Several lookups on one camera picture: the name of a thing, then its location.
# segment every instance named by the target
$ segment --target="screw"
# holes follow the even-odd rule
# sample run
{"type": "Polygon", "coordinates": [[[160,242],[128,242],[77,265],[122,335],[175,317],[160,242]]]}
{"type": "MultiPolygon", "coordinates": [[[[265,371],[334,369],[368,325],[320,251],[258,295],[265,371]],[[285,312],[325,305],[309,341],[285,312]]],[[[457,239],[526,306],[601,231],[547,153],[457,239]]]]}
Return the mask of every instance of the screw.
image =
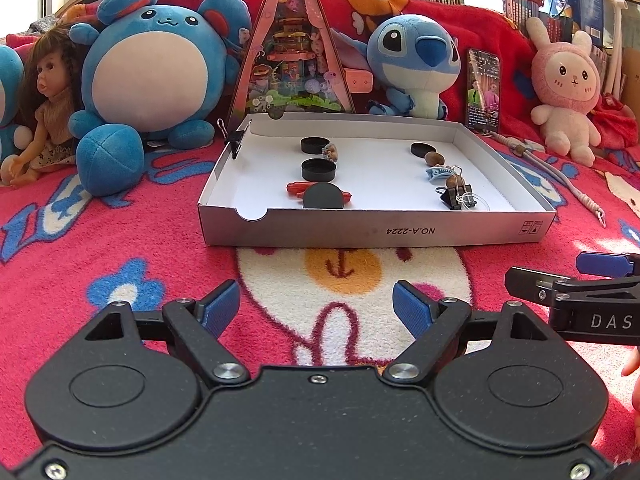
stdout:
{"type": "Polygon", "coordinates": [[[51,478],[51,480],[65,480],[66,469],[60,464],[52,462],[44,468],[44,474],[47,475],[47,478],[51,478]]]}
{"type": "Polygon", "coordinates": [[[238,379],[244,374],[244,368],[238,363],[222,363],[214,368],[213,374],[219,379],[238,379]]]}
{"type": "Polygon", "coordinates": [[[309,382],[313,384],[326,384],[329,379],[324,375],[312,375],[309,377],[309,382]]]}
{"type": "Polygon", "coordinates": [[[571,480],[586,480],[591,474],[591,468],[588,464],[577,464],[571,469],[569,478],[571,480]]]}
{"type": "Polygon", "coordinates": [[[394,379],[405,380],[415,379],[420,374],[420,370],[416,365],[411,363],[398,363],[391,365],[389,368],[389,375],[394,379]]]}

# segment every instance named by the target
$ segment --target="printed symbol on box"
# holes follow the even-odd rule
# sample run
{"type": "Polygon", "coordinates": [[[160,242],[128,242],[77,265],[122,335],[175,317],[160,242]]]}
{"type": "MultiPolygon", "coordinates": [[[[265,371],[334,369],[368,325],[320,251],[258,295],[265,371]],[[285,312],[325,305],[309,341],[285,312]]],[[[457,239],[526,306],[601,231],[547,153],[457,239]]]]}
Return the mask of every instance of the printed symbol on box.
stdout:
{"type": "Polygon", "coordinates": [[[534,235],[536,234],[538,231],[540,231],[540,228],[542,227],[542,220],[538,220],[537,222],[533,223],[533,226],[531,227],[529,234],[530,235],[534,235]]]}
{"type": "Polygon", "coordinates": [[[533,222],[529,221],[529,222],[524,222],[524,224],[522,224],[522,227],[520,228],[520,233],[521,235],[528,235],[530,229],[533,227],[533,222]]]}

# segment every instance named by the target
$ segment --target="phone screen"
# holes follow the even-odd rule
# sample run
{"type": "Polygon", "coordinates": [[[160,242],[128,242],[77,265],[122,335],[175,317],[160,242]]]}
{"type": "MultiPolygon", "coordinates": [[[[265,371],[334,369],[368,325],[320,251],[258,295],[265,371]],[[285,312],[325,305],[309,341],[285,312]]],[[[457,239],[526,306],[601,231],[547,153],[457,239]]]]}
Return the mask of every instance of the phone screen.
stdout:
{"type": "Polygon", "coordinates": [[[498,132],[500,123],[500,60],[470,48],[466,55],[465,126],[479,133],[498,132]]]}

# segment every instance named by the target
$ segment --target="blue plush toy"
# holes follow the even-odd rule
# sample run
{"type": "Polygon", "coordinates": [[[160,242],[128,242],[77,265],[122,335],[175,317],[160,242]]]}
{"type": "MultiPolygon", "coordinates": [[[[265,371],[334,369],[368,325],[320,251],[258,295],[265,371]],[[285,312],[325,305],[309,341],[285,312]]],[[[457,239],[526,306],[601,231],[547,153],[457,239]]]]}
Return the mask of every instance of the blue plush toy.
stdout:
{"type": "Polygon", "coordinates": [[[4,161],[10,155],[17,155],[33,140],[30,129],[13,122],[18,113],[18,85],[22,70],[22,60],[17,52],[0,45],[0,178],[3,184],[9,184],[11,179],[4,161]]]}
{"type": "Polygon", "coordinates": [[[69,121],[84,188],[105,196],[135,186],[144,167],[143,139],[189,150],[209,144],[204,119],[225,84],[235,84],[239,31],[251,28],[242,0],[204,0],[198,12],[158,0],[103,0],[100,33],[87,23],[71,39],[91,45],[82,67],[85,110],[69,121]]]}
{"type": "Polygon", "coordinates": [[[332,30],[344,66],[370,70],[386,86],[391,106],[369,102],[369,113],[445,119],[440,94],[460,74],[457,41],[437,22],[402,14],[383,22],[369,43],[332,30]]]}

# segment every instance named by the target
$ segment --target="plush toy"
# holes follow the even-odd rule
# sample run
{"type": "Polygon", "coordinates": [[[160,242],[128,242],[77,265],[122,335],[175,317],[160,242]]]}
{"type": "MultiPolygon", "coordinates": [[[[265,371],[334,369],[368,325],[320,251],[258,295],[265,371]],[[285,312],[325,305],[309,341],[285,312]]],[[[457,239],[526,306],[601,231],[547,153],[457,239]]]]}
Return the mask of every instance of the plush toy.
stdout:
{"type": "Polygon", "coordinates": [[[369,43],[332,30],[338,55],[348,68],[369,70],[386,86],[391,106],[369,102],[369,113],[445,119],[440,93],[460,74],[458,44],[437,22],[418,14],[383,22],[369,43]]]}
{"type": "Polygon", "coordinates": [[[545,144],[587,167],[595,156],[589,145],[600,144],[600,133],[587,117],[598,102],[600,77],[591,60],[591,38],[583,30],[571,43],[551,43],[539,18],[527,20],[529,37],[538,52],[531,65],[531,82],[543,102],[531,111],[545,144]]]}
{"type": "Polygon", "coordinates": [[[84,188],[105,196],[135,186],[142,176],[145,140],[167,140],[183,150],[213,139],[204,119],[226,84],[235,84],[242,28],[251,28],[242,0],[204,0],[198,12],[155,5],[157,0],[103,0],[97,17],[71,27],[91,45],[82,67],[85,110],[69,121],[84,188]]]}
{"type": "Polygon", "coordinates": [[[23,65],[18,53],[0,45],[0,178],[10,180],[4,160],[17,155],[33,140],[31,130],[13,122],[18,112],[18,85],[22,79],[23,65]]]}

